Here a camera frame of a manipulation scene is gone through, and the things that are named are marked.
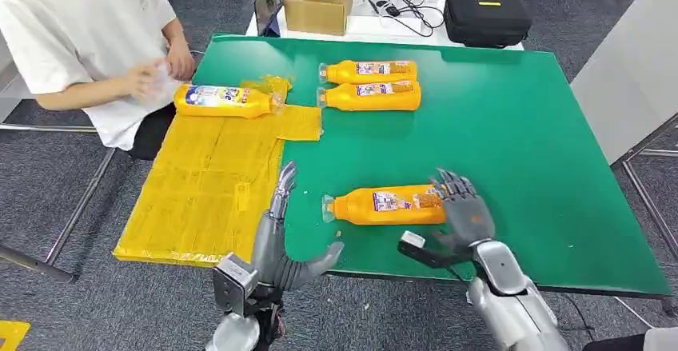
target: person's arm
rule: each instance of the person's arm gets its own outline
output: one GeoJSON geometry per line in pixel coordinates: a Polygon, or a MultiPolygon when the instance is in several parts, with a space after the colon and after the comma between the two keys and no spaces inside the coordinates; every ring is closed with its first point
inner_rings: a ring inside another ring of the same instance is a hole
{"type": "Polygon", "coordinates": [[[169,43],[167,52],[167,66],[172,78],[188,81],[195,71],[195,61],[189,51],[189,44],[184,35],[184,28],[178,18],[173,19],[162,28],[169,43]]]}
{"type": "Polygon", "coordinates": [[[99,106],[130,95],[144,102],[154,93],[154,75],[160,62],[136,66],[122,77],[75,83],[57,93],[39,94],[36,100],[42,108],[55,111],[99,106]]]}
{"type": "Polygon", "coordinates": [[[39,94],[38,104],[46,110],[76,110],[103,105],[126,96],[122,78],[91,83],[75,83],[58,93],[39,94]]]}

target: green table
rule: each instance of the green table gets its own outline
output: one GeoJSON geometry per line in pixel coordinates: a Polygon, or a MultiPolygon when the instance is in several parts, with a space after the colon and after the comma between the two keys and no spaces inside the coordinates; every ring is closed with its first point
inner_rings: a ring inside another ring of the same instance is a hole
{"type": "MultiPolygon", "coordinates": [[[[321,62],[417,62],[416,112],[323,111],[319,142],[287,142],[297,163],[285,246],[305,260],[341,231],[335,273],[451,279],[397,252],[408,229],[324,223],[321,198],[359,187],[426,183],[443,167],[484,196],[497,239],[544,289],[624,296],[671,294],[624,195],[550,53],[219,35],[194,77],[236,86],[263,74],[293,78],[288,103],[314,106],[321,62]]],[[[471,265],[457,266],[464,277],[471,265]]]]}

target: white t-shirt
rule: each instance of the white t-shirt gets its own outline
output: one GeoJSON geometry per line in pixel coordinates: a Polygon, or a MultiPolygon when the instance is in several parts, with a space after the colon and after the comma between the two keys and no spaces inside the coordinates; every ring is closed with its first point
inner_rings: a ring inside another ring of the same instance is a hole
{"type": "MultiPolygon", "coordinates": [[[[0,30],[31,93],[101,81],[166,55],[167,0],[0,0],[0,30]]],[[[142,119],[171,94],[141,104],[125,97],[84,109],[104,145],[129,150],[142,119]]]]}

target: gray carpet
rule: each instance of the gray carpet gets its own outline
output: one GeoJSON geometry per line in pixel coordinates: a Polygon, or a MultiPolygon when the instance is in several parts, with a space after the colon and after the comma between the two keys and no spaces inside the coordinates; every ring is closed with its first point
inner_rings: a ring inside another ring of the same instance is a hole
{"type": "MultiPolygon", "coordinates": [[[[203,50],[214,32],[244,33],[253,0],[170,0],[190,45],[203,50]]],[[[525,0],[535,18],[526,48],[553,51],[568,79],[632,0],[525,0]]],[[[81,112],[50,113],[22,102],[10,122],[88,124],[81,112]]],[[[674,148],[678,134],[654,146],[674,148]]],[[[105,149],[93,135],[0,133],[0,241],[45,256],[105,149]]],[[[677,160],[637,158],[636,170],[678,234],[677,160]]],[[[150,164],[117,153],[58,264],[82,276],[74,285],[0,261],[0,319],[28,321],[20,350],[199,350],[220,321],[209,270],[120,262],[110,252],[150,164]]],[[[674,291],[678,265],[629,180],[616,173],[674,291]]],[[[546,293],[573,349],[588,341],[581,319],[560,294],[546,293]]],[[[596,339],[644,331],[611,297],[572,295],[596,339]]],[[[676,326],[658,301],[627,299],[654,325],[676,326]]],[[[432,282],[321,277],[286,297],[287,337],[276,350],[493,349],[464,290],[432,282]]]]}

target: black pants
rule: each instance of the black pants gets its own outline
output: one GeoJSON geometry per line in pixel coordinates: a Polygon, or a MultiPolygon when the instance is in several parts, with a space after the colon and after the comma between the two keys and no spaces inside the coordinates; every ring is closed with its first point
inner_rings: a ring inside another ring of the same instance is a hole
{"type": "Polygon", "coordinates": [[[588,343],[582,351],[643,351],[645,334],[588,343]]]}
{"type": "Polygon", "coordinates": [[[177,109],[174,104],[169,105],[146,115],[134,136],[134,146],[127,153],[135,159],[152,161],[160,151],[162,141],[169,129],[177,109]]]}

